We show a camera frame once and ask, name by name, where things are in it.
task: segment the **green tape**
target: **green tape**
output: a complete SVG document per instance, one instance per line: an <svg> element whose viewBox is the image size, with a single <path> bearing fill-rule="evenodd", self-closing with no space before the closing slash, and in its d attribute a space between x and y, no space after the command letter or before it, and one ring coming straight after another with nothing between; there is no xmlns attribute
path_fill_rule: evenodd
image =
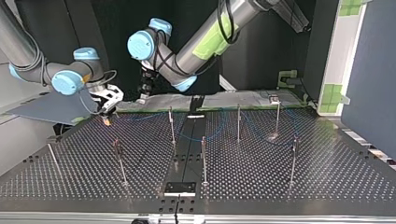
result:
<svg viewBox="0 0 396 224"><path fill-rule="evenodd" d="M343 0L339 16L359 15L361 0Z"/></svg>
<svg viewBox="0 0 396 224"><path fill-rule="evenodd" d="M336 113L341 103L343 85L325 84L320 103L320 113Z"/></svg>
<svg viewBox="0 0 396 224"><path fill-rule="evenodd" d="M221 22L223 24L225 34L227 37L230 37L231 23L228 16L226 16L224 13L221 15ZM236 24L234 25L234 29L235 31L238 29ZM202 38L197 47L195 47L192 54L202 60L209 60L214 54L221 55L224 53L228 46L229 44L224 40L224 37L221 34L219 23L216 21L206 33L204 38Z"/></svg>

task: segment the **gray robot arm segment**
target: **gray robot arm segment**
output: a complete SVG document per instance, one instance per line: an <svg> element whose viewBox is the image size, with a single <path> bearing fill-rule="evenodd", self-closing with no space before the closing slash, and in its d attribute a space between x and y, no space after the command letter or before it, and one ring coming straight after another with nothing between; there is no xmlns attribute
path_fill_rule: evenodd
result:
<svg viewBox="0 0 396 224"><path fill-rule="evenodd" d="M224 4L219 4L219 8L211 14L178 55L174 54L166 46L166 43L163 43L163 38L158 37L161 33L166 33L166 29L163 29L163 27L170 26L169 23L161 20L161 23L167 23L167 25L157 25L155 22L154 24L151 22L149 28L145 31L150 36L142 36L142 33L140 33L142 31L132 35L128 42L128 50L133 58L139 61L149 61L154 70L163 75L175 88L186 91L195 81L195 73L211 57L220 55L227 49L229 44L224 35L231 35L231 27L234 28L235 32L238 32L257 14L263 10L269 10L271 6L278 2L278 0L226 1L228 1L229 8ZM233 18L233 26L229 20L230 16ZM222 34L223 31L219 28L219 17L226 34ZM145 49L138 46L143 44L146 44L149 48Z"/></svg>

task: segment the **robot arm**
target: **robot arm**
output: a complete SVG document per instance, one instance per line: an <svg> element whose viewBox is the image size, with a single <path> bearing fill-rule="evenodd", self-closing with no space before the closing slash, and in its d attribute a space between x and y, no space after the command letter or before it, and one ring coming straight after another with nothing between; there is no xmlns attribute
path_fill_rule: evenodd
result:
<svg viewBox="0 0 396 224"><path fill-rule="evenodd" d="M123 98L122 91L104 83L105 74L95 49L74 51L75 61L69 65L48 63L35 40L18 23L5 0L0 0L0 49L9 59L12 76L41 83L63 95L72 95L86 87L99 104L98 114L111 114Z"/></svg>
<svg viewBox="0 0 396 224"><path fill-rule="evenodd" d="M225 0L206 20L179 54L167 47L172 25L152 19L146 30L128 39L132 57L145 68L163 75L176 89L186 91L196 80L197 71L213 56L221 55L235 41L237 32L261 11L279 0Z"/></svg>

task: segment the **wire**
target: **wire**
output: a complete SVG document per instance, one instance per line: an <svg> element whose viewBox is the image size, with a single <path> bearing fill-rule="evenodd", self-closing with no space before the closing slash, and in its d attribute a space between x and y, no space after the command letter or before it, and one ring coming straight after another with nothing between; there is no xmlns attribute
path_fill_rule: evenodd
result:
<svg viewBox="0 0 396 224"><path fill-rule="evenodd" d="M311 101L312 101L312 103L314 103L315 107L318 108L317 103L315 103L314 98L312 98L312 96L309 94L308 90L307 90L306 87L305 87L305 84L304 84L304 82L303 82L303 79L302 79L301 77L300 77L300 81L301 81L301 84L302 84L302 86L303 86L303 88L304 88L305 93L308 95L309 98L311 98Z"/></svg>
<svg viewBox="0 0 396 224"><path fill-rule="evenodd" d="M157 32L156 32L156 38L155 38L155 42L156 42L156 45L157 45L157 49L155 50L155 54L154 54L154 63L153 63L153 68L154 68L154 70L156 71L156 72L158 72L162 67L163 67L163 65L165 65L169 70L171 70L172 72L174 72L174 73L176 73L176 74L178 74L178 75L180 75L180 76L183 76L183 77L190 77L190 76L200 76L200 75L202 75L203 73L205 73L207 70L209 70L214 64L215 64L215 62L217 61L217 57L212 57L212 62L211 63L207 63L207 66L206 66L206 68L204 68L204 70L202 70L202 71L200 71L200 72L198 72L198 73L194 73L194 74L189 74L189 73L186 73L186 72L184 72L179 66L178 66L178 64L177 64L177 57L175 56L174 57L174 65L177 67L177 69L179 70L179 71L177 71L175 68L173 68L167 61L174 55L174 53L173 52L171 52L169 55L167 55L166 56L166 59L163 57L163 55L161 54L161 51L160 51L160 48L159 48L159 44L160 44L160 38L159 38L159 34L163 34L163 36L166 36L166 33L163 31L163 30L158 30ZM157 65L157 59L158 59L158 57L160 57L160 60L161 60L161 64L160 64L160 66L156 66Z"/></svg>
<svg viewBox="0 0 396 224"><path fill-rule="evenodd" d="M168 112L162 112L162 113L159 113L159 114L150 115L148 117L144 117L144 118L141 118L141 119L127 119L127 120L140 121L140 120L145 120L145 119L153 119L153 118L158 117L158 116L160 116L162 114L165 114L165 113L168 113Z"/></svg>
<svg viewBox="0 0 396 224"><path fill-rule="evenodd" d="M253 127L253 132L256 135L258 135L260 137L260 139L263 140L264 142L266 142L270 145L276 146L276 147L292 146L294 139L290 140L290 142L288 142L288 143L278 144L278 143L270 142L266 138L263 138L262 135L259 133L259 131L258 131L259 128L257 128L256 124L253 121L251 121L251 119L243 111L241 111L241 114L245 117L245 119L247 120L247 123L249 123Z"/></svg>
<svg viewBox="0 0 396 224"><path fill-rule="evenodd" d="M295 2L295 0L293 0L293 6L292 6L292 8L291 8L291 16L290 16L290 26L291 26L291 28L292 28L292 23L293 23L293 18L294 18L294 8L295 8L295 4L296 4L296 2ZM296 63L297 60L296 60L296 51L295 51L295 47L294 47L294 39L293 39L293 36L291 37L291 50L292 50L292 53L293 53L293 63ZM309 98L311 98L312 103L314 103L315 107L318 108L318 105L315 103L314 98L312 98L312 96L309 94L309 92L308 92L308 90L306 89L306 86L305 86L305 84L304 84L304 82L303 82L303 79L302 79L301 77L300 77L300 81L301 81L301 84L302 84L302 86L303 86L303 88L304 88L305 93L308 95Z"/></svg>
<svg viewBox="0 0 396 224"><path fill-rule="evenodd" d="M117 70L108 70L108 71L104 72L103 74L106 75L106 74L109 74L109 73L113 73L113 76L110 77L109 79L106 79L106 76L104 76L104 79L106 79L106 80L101 81L101 82L97 83L96 85L93 85L93 86L90 86L90 87L85 87L84 89L87 90L87 89L91 89L91 88L94 88L94 87L105 85L108 82L110 82L111 80L113 80L118 74Z"/></svg>
<svg viewBox="0 0 396 224"><path fill-rule="evenodd" d="M224 127L225 127L224 123L226 122L226 116L224 116L224 110L223 109L221 109L221 110L222 110L222 112L221 112L221 123L220 123L220 126L216 129L215 133L213 133L212 135L210 135L210 136L208 136L206 138L206 141L210 141L211 139L217 137L224 130ZM191 140L193 142L201 142L202 141L202 139L190 138L190 137L188 137L187 135L185 135L183 133L180 133L179 135L184 137L184 138L187 138L187 139L189 139L189 140Z"/></svg>
<svg viewBox="0 0 396 224"><path fill-rule="evenodd" d="M99 115L99 114L100 114L99 111L93 112L93 111L91 111L91 110L87 107L87 105L85 105L85 102L84 102L84 100L82 99L82 96L81 96L81 91L78 92L78 96L79 96L79 100L81 101L82 105L85 107L85 109L86 109L88 112L90 112L90 114L92 114L92 115Z"/></svg>
<svg viewBox="0 0 396 224"><path fill-rule="evenodd" d="M230 0L225 0L225 6L226 6L226 9L227 9L228 18L229 18L230 24L231 24L230 37L228 37L226 35L225 30L224 30L224 26L222 24L222 19L221 19L223 5L224 5L224 0L219 0L218 1L218 23L219 23L219 28L220 28L220 31L221 31L221 34L222 34L224 40L227 41L228 44L232 45L238 40L239 32L236 33L236 35L234 35L235 27L234 27L234 22L233 22L233 13L231 11L231 3L230 3Z"/></svg>

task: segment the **black panel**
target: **black panel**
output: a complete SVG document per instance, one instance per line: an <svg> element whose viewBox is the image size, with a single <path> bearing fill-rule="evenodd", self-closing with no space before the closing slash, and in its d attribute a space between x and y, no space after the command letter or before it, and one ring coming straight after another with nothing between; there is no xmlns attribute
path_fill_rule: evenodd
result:
<svg viewBox="0 0 396 224"><path fill-rule="evenodd" d="M296 1L312 22L315 0ZM296 34L274 11L262 12L223 55L223 75L238 90L274 89L279 71L304 74L310 33Z"/></svg>
<svg viewBox="0 0 396 224"><path fill-rule="evenodd" d="M79 48L64 0L16 0L23 25L35 37L46 57L55 63L73 62Z"/></svg>
<svg viewBox="0 0 396 224"><path fill-rule="evenodd" d="M396 1L370 2L346 95L342 121L357 134L396 158Z"/></svg>
<svg viewBox="0 0 396 224"><path fill-rule="evenodd" d="M338 2L335 0L318 0L315 7L304 73L304 84L314 99L318 99L320 95Z"/></svg>

